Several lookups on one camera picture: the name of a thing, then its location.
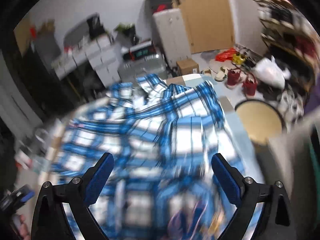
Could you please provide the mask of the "orange plastic bag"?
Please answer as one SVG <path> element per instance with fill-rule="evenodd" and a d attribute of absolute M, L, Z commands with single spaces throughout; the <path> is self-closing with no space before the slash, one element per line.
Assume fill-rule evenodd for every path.
<path fill-rule="evenodd" d="M 234 48 L 229 48 L 223 52 L 218 53 L 215 56 L 215 60 L 218 62 L 225 62 L 227 60 L 232 61 L 233 60 L 233 56 L 238 53 L 238 51 Z"/>

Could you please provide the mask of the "white drawer unit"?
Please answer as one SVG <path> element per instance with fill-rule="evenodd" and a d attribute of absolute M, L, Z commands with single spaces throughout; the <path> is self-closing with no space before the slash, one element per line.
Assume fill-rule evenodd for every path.
<path fill-rule="evenodd" d="M 81 65 L 89 63 L 102 84 L 108 87 L 120 81 L 117 49 L 113 39 L 103 34 L 81 48 L 67 48 L 67 51 L 55 59 L 51 66 L 59 80 L 62 80 Z"/>

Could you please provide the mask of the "cardboard box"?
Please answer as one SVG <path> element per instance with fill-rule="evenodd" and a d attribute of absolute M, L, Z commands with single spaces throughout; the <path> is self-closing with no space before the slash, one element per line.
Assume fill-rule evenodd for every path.
<path fill-rule="evenodd" d="M 177 61 L 178 73 L 180 75 L 188 75 L 188 74 L 199 74 L 199 64 L 195 62 L 193 59 L 185 59 L 181 61 Z"/>

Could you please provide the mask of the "blue white plaid shirt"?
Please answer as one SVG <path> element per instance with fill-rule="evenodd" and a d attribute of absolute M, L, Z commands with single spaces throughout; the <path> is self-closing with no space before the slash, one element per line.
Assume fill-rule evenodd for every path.
<path fill-rule="evenodd" d="M 244 167 L 210 81 L 112 85 L 67 125 L 51 177 L 81 176 L 106 152 L 114 168 L 91 211 L 110 239 L 217 239 L 232 217 L 210 162 Z"/>

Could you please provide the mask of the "white plastic bag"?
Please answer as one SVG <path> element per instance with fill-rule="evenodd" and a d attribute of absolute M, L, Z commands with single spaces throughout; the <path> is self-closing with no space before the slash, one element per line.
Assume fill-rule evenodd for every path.
<path fill-rule="evenodd" d="M 291 72 L 287 67 L 282 70 L 277 64 L 273 56 L 271 59 L 264 57 L 252 69 L 253 74 L 263 83 L 283 90 L 286 80 L 291 77 Z"/>

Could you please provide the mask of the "grey tall cabinet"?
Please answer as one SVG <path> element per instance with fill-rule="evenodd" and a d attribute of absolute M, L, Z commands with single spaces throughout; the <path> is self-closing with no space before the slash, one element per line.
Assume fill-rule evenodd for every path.
<path fill-rule="evenodd" d="M 163 10 L 153 14 L 168 66 L 173 69 L 177 61 L 191 58 L 190 45 L 181 10 Z"/>

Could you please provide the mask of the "round wooden stool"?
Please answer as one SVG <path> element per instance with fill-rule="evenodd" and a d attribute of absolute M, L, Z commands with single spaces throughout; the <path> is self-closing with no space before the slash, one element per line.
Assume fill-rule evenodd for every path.
<path fill-rule="evenodd" d="M 238 103 L 235 112 L 241 120 L 249 139 L 261 146 L 282 132 L 286 132 L 286 124 L 282 115 L 270 104 L 249 99 Z"/>

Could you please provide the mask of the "wooden door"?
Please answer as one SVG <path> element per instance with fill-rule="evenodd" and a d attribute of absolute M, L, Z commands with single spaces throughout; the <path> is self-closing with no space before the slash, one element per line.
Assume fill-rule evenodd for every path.
<path fill-rule="evenodd" d="M 193 54 L 234 45 L 229 0 L 176 0 Z"/>

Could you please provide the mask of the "beige slipper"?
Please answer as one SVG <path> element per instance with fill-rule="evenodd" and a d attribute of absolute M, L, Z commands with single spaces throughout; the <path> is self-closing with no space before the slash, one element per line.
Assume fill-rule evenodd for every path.
<path fill-rule="evenodd" d="M 215 81 L 222 82 L 228 75 L 228 68 L 221 66 L 220 70 L 217 72 L 215 76 Z"/>

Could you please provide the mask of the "clear plastic storage bin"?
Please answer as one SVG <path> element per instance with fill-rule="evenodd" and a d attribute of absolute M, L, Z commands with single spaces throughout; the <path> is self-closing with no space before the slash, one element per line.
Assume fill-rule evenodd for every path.
<path fill-rule="evenodd" d="M 127 61 L 119 66 L 118 74 L 122 82 L 135 82 L 136 78 L 157 74 L 161 79 L 168 78 L 167 64 L 162 54 L 143 57 L 137 61 Z"/>

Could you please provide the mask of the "shoe rack with shoes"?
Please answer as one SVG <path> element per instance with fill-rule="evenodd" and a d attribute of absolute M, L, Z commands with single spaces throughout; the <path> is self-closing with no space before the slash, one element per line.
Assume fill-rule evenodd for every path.
<path fill-rule="evenodd" d="M 261 38 L 274 57 L 308 78 L 319 74 L 319 34 L 289 0 L 252 0 L 263 26 Z"/>

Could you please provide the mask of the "red shoe left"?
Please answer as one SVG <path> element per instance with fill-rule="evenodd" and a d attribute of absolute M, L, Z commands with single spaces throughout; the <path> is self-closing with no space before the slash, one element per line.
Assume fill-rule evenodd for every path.
<path fill-rule="evenodd" d="M 238 83 L 241 81 L 241 72 L 240 68 L 230 69 L 227 73 L 226 87 L 229 89 L 235 88 Z"/>

